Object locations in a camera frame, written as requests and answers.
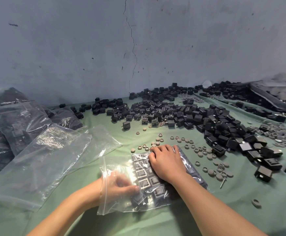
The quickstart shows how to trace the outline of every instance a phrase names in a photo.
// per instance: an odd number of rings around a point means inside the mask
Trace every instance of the gray wall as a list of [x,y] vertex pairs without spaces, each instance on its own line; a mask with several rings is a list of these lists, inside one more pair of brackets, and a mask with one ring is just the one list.
[[0,88],[46,105],[280,71],[286,0],[0,0]]

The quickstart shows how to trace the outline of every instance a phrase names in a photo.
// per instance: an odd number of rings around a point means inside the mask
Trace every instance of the gray grommet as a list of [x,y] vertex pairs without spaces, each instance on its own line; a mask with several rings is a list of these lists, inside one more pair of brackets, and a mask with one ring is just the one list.
[[224,178],[223,178],[223,176],[221,174],[217,174],[216,175],[216,179],[219,180],[219,181],[223,181],[224,180]]
[[212,176],[212,177],[215,176],[214,170],[209,169],[207,172],[210,176]]
[[252,200],[252,204],[256,207],[256,208],[261,208],[261,204],[257,199],[253,199]]
[[226,172],[226,174],[227,174],[227,176],[230,177],[230,178],[233,177],[233,173],[230,172],[230,171]]
[[225,168],[225,166],[224,166],[224,164],[223,164],[223,163],[219,163],[219,164],[218,164],[218,166],[219,166],[220,168],[222,168],[222,169],[224,169],[224,168]]

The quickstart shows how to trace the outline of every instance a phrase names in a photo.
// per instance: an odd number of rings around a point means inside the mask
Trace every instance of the metal screw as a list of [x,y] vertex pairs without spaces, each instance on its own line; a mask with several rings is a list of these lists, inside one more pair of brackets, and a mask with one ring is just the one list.
[[225,181],[226,181],[226,177],[224,177],[224,179],[223,179],[223,181],[222,181],[222,183],[221,183],[220,189],[222,188],[222,186],[223,186],[223,184],[225,183]]

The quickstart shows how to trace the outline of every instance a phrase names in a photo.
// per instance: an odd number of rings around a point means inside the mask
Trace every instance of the finger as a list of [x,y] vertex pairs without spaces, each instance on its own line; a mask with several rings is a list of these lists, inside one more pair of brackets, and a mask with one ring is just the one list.
[[155,158],[155,153],[154,153],[154,152],[152,152],[152,153],[148,156],[148,159],[149,159],[150,163],[152,164],[152,166],[153,166],[154,164],[156,164],[156,158]]
[[152,147],[150,148],[151,151],[155,152],[155,155],[157,156],[161,151],[158,147]]
[[124,174],[118,175],[116,182],[118,186],[131,185],[131,181]]
[[180,157],[180,151],[177,145],[173,146],[174,150],[175,150],[175,155]]
[[166,144],[165,147],[167,148],[167,150],[168,150],[169,152],[173,153],[173,148],[172,148],[172,146]]
[[164,151],[168,151],[167,148],[165,147],[165,145],[161,145],[158,147],[162,152]]
[[118,187],[117,191],[118,195],[120,196],[132,196],[134,194],[137,194],[140,191],[140,188],[137,185],[129,185],[126,187]]

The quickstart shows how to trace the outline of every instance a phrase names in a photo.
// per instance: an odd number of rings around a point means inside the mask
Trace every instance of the screw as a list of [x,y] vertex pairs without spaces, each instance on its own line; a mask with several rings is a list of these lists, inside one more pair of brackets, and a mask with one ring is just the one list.
[[222,186],[223,186],[223,184],[225,183],[225,181],[226,181],[226,177],[224,177],[224,179],[223,179],[223,181],[222,181],[222,183],[221,183],[220,189],[222,188]]

